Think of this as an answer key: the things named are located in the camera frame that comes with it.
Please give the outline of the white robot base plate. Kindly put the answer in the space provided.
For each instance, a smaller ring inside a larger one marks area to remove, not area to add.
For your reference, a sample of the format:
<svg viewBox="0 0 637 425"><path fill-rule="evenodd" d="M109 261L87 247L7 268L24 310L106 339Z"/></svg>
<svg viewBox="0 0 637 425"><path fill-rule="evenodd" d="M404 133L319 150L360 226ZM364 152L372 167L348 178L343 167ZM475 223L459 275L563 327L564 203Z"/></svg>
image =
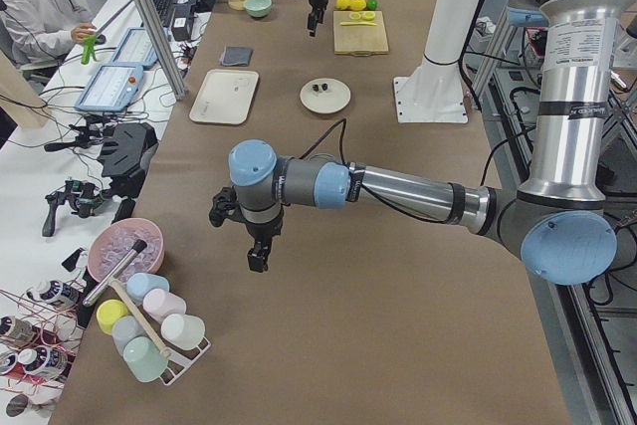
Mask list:
<svg viewBox="0 0 637 425"><path fill-rule="evenodd" d="M436 0L423 60L408 77L394 79L401 123L465 123L460 59L479 0Z"/></svg>

